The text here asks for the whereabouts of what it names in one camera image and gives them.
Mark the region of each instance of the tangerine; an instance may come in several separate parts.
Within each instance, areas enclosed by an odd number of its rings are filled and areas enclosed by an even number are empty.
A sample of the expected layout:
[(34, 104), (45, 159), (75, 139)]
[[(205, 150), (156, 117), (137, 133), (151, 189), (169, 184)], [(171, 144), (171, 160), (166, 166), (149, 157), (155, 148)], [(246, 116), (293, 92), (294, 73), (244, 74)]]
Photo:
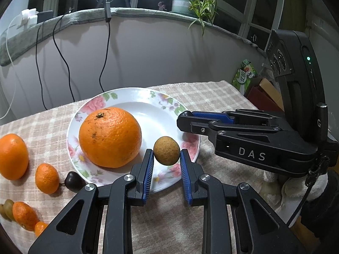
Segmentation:
[(46, 229), (48, 224), (44, 223), (43, 221), (37, 222), (37, 224), (34, 227), (34, 233), (35, 236), (39, 237), (40, 234)]
[(79, 143), (87, 158), (102, 167), (124, 166), (139, 153), (141, 128), (127, 111), (109, 107), (89, 114), (79, 130)]
[(20, 179), (28, 167), (28, 150), (16, 134), (0, 138), (0, 174), (10, 181)]
[(28, 231), (34, 231), (35, 225), (39, 221), (33, 208), (23, 202), (13, 204), (13, 216), (15, 221)]
[(35, 172), (35, 184), (45, 194), (53, 194), (59, 187), (59, 174), (56, 169), (48, 164), (42, 163)]

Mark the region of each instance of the tablecloth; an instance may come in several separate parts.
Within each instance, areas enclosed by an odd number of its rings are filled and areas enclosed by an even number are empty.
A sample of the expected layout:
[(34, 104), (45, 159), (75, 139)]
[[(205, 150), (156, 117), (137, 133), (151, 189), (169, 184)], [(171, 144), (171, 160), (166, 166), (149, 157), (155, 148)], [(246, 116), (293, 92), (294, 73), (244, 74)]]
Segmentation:
[[(214, 111), (255, 109), (233, 86), (225, 81), (208, 83), (180, 83), (151, 87), (170, 95), (189, 110)], [(15, 133), (23, 138), (29, 151), (29, 167), (23, 178), (8, 181), (0, 176), (0, 203), (6, 199), (23, 201), (35, 209), (40, 220), (50, 223), (75, 193), (61, 187), (53, 195), (39, 191), (34, 174), (39, 164), (52, 164), (63, 181), (73, 166), (67, 155), (66, 132), (75, 112), (86, 101), (64, 105), (0, 126), (0, 137)], [(218, 157), (206, 136), (201, 136), (197, 163), (205, 173), (221, 182), (238, 185), (249, 183), (257, 192), (264, 183), (264, 171)], [(0, 222), (23, 254), (35, 240), (33, 232), (17, 223), (0, 218)], [(201, 253), (203, 207), (190, 207), (183, 196), (182, 182), (151, 194), (144, 207), (132, 207), (133, 251), (136, 254)], [(235, 242), (232, 240), (233, 252)], [(99, 253), (102, 251), (102, 237)]]

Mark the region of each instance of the floral plate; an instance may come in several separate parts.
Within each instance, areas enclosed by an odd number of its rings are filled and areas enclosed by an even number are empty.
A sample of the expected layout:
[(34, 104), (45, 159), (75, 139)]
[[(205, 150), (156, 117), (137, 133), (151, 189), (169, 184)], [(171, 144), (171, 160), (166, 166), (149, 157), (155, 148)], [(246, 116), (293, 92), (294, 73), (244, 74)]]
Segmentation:
[[(84, 119), (92, 112), (106, 107), (119, 107), (130, 112), (141, 127), (142, 144), (135, 159), (120, 168), (99, 167), (89, 161), (79, 145), (79, 129)], [(200, 137), (181, 132), (177, 127), (177, 117), (186, 107), (174, 98), (161, 92), (144, 88), (122, 88), (97, 95), (84, 104), (74, 115), (67, 131), (69, 158), (76, 171), (90, 183), (97, 186), (113, 183), (117, 178), (130, 172), (133, 164), (141, 162), (146, 149), (153, 149), (155, 141), (162, 136), (170, 136), (182, 149), (188, 149), (195, 162)], [(180, 163), (164, 166), (154, 160), (150, 192), (168, 188), (181, 179)]]

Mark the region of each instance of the flower pot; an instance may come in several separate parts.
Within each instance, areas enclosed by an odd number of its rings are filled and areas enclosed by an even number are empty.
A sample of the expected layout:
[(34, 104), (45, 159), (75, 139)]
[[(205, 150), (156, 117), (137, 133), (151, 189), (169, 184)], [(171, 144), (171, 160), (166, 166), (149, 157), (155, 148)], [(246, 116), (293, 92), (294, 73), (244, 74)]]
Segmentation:
[(197, 16), (194, 10), (189, 10), (189, 6), (191, 5), (190, 1), (194, 0), (173, 0), (172, 12), (196, 18)]

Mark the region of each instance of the plaid tablecloth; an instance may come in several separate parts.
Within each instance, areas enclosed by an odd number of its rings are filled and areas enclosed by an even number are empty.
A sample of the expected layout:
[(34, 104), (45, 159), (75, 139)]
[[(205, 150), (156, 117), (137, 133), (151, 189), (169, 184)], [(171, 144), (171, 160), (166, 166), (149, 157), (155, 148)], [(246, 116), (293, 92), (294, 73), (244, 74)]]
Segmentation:
[[(189, 110), (220, 112), (237, 108), (255, 109), (233, 86), (225, 81), (208, 83), (180, 83), (152, 87), (182, 102)], [(54, 195), (40, 192), (34, 182), (39, 164), (52, 164), (63, 181), (73, 170), (66, 149), (66, 132), (71, 118), (85, 101), (79, 101), (0, 126), (0, 137), (15, 133), (23, 138), (29, 151), (29, 167), (19, 181), (8, 181), (0, 176), (0, 203), (6, 199), (23, 201), (35, 209), (40, 220), (50, 223), (74, 197), (65, 187)], [(197, 163), (206, 173), (223, 183), (249, 183), (257, 192), (264, 183), (263, 171), (214, 154), (213, 145), (201, 137)], [(0, 222), (23, 254), (35, 240), (33, 232), (0, 218)], [(145, 207), (132, 208), (133, 250), (136, 254), (201, 253), (203, 208), (189, 207), (184, 199), (182, 183), (150, 195)], [(102, 249), (100, 240), (99, 253)]]

